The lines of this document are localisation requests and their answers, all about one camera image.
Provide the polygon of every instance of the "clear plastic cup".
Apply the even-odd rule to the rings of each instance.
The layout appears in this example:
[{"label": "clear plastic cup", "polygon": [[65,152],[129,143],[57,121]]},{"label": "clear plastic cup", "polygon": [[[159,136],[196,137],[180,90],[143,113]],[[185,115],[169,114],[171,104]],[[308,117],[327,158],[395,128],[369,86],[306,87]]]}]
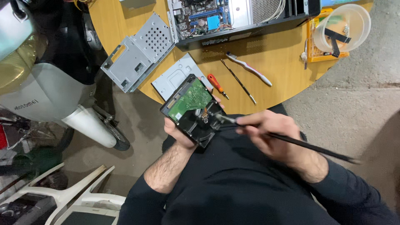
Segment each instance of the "clear plastic cup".
[{"label": "clear plastic cup", "polygon": [[351,38],[348,44],[336,41],[341,52],[348,52],[359,47],[367,39],[371,30],[371,18],[362,6],[346,4],[323,19],[315,29],[314,43],[319,50],[332,52],[332,44],[325,35],[325,28]]}]

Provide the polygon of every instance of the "white cable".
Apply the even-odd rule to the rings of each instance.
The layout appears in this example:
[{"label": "white cable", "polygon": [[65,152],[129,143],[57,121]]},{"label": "white cable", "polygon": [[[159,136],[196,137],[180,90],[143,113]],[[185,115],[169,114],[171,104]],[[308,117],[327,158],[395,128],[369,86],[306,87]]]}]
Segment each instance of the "white cable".
[{"label": "white cable", "polygon": [[262,23],[279,18],[279,16],[284,12],[285,6],[286,0],[280,0],[279,6],[276,11],[272,14],[272,16],[270,16],[270,18],[263,20]]}]

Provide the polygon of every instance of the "black ribbon cable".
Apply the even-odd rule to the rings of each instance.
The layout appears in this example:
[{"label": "black ribbon cable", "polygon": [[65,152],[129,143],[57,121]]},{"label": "black ribbon cable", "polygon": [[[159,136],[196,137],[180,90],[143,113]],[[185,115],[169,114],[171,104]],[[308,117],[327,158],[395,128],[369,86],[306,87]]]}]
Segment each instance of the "black ribbon cable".
[{"label": "black ribbon cable", "polygon": [[342,34],[336,33],[333,30],[329,30],[327,28],[325,28],[325,35],[327,35],[332,43],[332,49],[333,49],[333,53],[332,55],[336,58],[339,57],[340,55],[340,50],[338,47],[338,44],[336,43],[336,40],[346,43],[348,44],[351,41],[351,38],[346,37]]}]

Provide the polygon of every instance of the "toothbrush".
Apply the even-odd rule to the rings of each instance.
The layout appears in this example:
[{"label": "toothbrush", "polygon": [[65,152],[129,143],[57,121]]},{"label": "toothbrush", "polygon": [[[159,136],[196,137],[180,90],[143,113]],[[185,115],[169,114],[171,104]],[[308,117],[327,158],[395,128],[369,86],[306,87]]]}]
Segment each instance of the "toothbrush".
[{"label": "toothbrush", "polygon": [[271,82],[270,82],[264,75],[262,75],[260,72],[256,71],[255,69],[253,69],[252,67],[250,67],[249,65],[247,65],[247,63],[245,63],[245,62],[243,62],[243,61],[240,61],[240,60],[237,60],[237,56],[233,55],[233,54],[230,53],[230,52],[227,52],[227,53],[226,53],[226,56],[227,56],[228,58],[232,59],[233,61],[235,61],[235,62],[237,62],[237,63],[239,63],[239,64],[242,64],[245,68],[247,68],[247,69],[253,71],[253,72],[254,72],[256,75],[258,75],[258,76],[261,78],[261,80],[263,80],[268,86],[270,86],[270,87],[272,86]]}]

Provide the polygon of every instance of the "screwdriver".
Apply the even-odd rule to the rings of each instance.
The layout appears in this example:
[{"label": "screwdriver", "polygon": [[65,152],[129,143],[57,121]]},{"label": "screwdriver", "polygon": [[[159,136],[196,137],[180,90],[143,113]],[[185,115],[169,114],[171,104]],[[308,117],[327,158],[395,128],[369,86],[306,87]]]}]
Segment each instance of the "screwdriver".
[{"label": "screwdriver", "polygon": [[224,89],[218,84],[217,79],[215,79],[214,75],[209,74],[207,76],[208,81],[223,95],[225,98],[229,100],[229,97],[225,94]]}]

